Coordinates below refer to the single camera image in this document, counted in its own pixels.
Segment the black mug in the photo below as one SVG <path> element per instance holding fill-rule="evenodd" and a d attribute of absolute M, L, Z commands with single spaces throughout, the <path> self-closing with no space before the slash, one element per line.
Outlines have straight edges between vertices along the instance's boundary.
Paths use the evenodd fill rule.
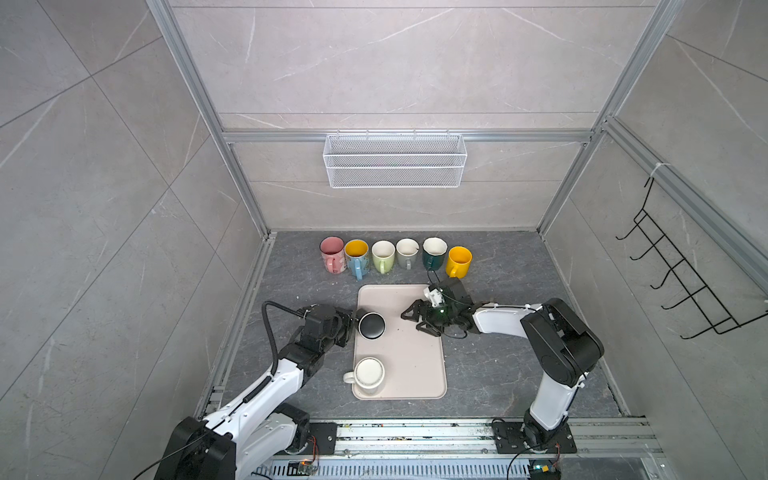
<path fill-rule="evenodd" d="M 365 339 L 379 339 L 386 330 L 384 317 L 373 311 L 358 309 L 355 312 L 357 320 L 357 332 Z"/>

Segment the white mug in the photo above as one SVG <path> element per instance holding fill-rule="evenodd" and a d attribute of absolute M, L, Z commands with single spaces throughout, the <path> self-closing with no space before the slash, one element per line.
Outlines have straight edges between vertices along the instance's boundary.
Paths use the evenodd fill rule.
<path fill-rule="evenodd" d="M 366 357 L 357 362 L 354 369 L 343 375 L 343 382 L 356 386 L 366 395 L 377 394 L 384 384 L 386 370 L 377 358 Z"/>

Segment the grey mug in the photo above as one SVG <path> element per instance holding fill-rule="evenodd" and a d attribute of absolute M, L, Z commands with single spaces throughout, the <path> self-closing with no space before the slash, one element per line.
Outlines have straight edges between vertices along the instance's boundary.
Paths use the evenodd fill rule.
<path fill-rule="evenodd" d="M 405 270 L 413 270 L 417 264 L 419 243 L 412 238 L 403 238 L 396 243 L 398 265 Z"/>

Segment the dark green mug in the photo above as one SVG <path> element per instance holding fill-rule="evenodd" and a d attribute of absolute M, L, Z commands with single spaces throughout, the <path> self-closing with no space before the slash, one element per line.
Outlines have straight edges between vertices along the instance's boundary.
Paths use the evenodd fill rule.
<path fill-rule="evenodd" d="M 422 262 L 427 271 L 437 271 L 444 263 L 447 243 L 439 237 L 430 237 L 422 244 Z"/>

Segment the light green mug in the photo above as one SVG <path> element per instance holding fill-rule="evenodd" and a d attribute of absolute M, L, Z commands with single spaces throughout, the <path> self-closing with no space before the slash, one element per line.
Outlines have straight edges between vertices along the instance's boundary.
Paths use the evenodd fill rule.
<path fill-rule="evenodd" d="M 388 274 L 394 267 L 396 260 L 396 247 L 387 240 L 380 240 L 373 244 L 373 266 L 380 274 Z"/>

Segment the blue butterfly mug yellow inside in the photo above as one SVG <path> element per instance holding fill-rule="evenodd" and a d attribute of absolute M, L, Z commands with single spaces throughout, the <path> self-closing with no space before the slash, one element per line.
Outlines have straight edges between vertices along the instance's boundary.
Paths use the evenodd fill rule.
<path fill-rule="evenodd" d="M 361 239 L 350 240 L 344 246 L 344 255 L 347 269 L 361 281 L 370 270 L 369 245 Z"/>

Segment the pink mug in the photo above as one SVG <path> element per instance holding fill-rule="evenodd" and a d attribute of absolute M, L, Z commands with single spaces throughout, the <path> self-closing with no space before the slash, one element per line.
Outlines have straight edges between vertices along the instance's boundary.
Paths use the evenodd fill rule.
<path fill-rule="evenodd" d="M 341 274 L 346 270 L 344 253 L 345 242 L 337 236 L 329 236 L 320 243 L 320 251 L 325 269 L 331 274 Z"/>

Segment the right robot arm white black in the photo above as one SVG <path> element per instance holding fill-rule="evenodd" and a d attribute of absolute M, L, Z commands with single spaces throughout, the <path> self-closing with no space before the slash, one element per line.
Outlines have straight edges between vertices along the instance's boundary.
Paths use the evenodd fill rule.
<path fill-rule="evenodd" d="M 533 452 L 555 445 L 556 436 L 567 426 L 577 390 L 605 353 L 601 340 L 564 300 L 524 305 L 475 302 L 457 278 L 425 287 L 423 297 L 402 311 L 401 318 L 434 337 L 457 327 L 465 333 L 528 340 L 543 370 L 519 434 L 524 447 Z"/>

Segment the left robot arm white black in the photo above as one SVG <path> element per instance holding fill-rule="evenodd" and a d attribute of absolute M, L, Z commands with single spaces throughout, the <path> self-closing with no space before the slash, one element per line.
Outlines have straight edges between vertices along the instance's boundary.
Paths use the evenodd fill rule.
<path fill-rule="evenodd" d="M 270 307 L 303 321 L 281 349 L 269 321 Z M 261 316 L 272 357 L 269 369 L 217 411 L 177 424 L 163 456 L 136 478 L 154 470 L 156 479 L 246 479 L 274 454 L 299 453 L 307 446 L 309 414 L 286 400 L 319 371 L 326 353 L 347 345 L 355 315 L 328 304 L 294 310 L 267 300 Z"/>

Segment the beige plastic tray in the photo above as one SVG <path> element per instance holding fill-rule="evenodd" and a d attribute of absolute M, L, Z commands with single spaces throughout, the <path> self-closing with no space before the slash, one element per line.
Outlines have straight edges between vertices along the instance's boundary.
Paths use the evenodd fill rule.
<path fill-rule="evenodd" d="M 379 390 L 369 394 L 354 385 L 360 400 L 430 400 L 447 391 L 442 340 L 416 329 L 401 318 L 416 300 L 424 298 L 424 284 L 365 285 L 358 291 L 357 306 L 383 316 L 385 330 L 374 340 L 357 333 L 353 362 L 368 357 L 380 360 L 385 376 Z"/>

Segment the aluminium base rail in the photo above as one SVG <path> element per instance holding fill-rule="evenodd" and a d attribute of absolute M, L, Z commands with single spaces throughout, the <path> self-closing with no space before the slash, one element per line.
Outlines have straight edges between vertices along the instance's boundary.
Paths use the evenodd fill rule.
<path fill-rule="evenodd" d="M 157 479 L 561 479 L 578 461 L 627 460 L 671 479 L 643 418 L 574 419 L 530 447 L 512 419 L 335 419 L 273 413 L 250 434 L 182 421 Z"/>

